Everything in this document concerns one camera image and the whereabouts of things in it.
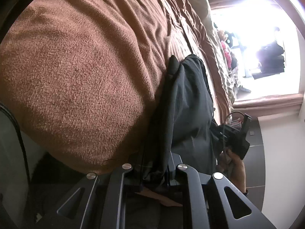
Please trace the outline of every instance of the screw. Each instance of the screw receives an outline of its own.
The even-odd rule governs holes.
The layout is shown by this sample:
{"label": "screw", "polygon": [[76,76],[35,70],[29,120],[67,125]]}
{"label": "screw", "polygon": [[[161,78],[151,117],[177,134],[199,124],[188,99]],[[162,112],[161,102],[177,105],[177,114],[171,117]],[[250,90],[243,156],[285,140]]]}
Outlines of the screw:
{"label": "screw", "polygon": [[215,179],[218,179],[218,180],[220,180],[220,179],[222,179],[224,177],[224,175],[221,174],[220,172],[215,172],[213,174],[213,176],[214,176]]}
{"label": "screw", "polygon": [[130,169],[131,167],[132,167],[131,164],[123,164],[123,165],[122,165],[122,168],[123,168],[123,169]]}
{"label": "screw", "polygon": [[94,172],[90,172],[87,174],[87,179],[94,179],[96,177],[96,174]]}
{"label": "screw", "polygon": [[187,168],[188,168],[188,166],[186,164],[179,164],[178,165],[178,169],[180,169],[180,170],[185,170]]}

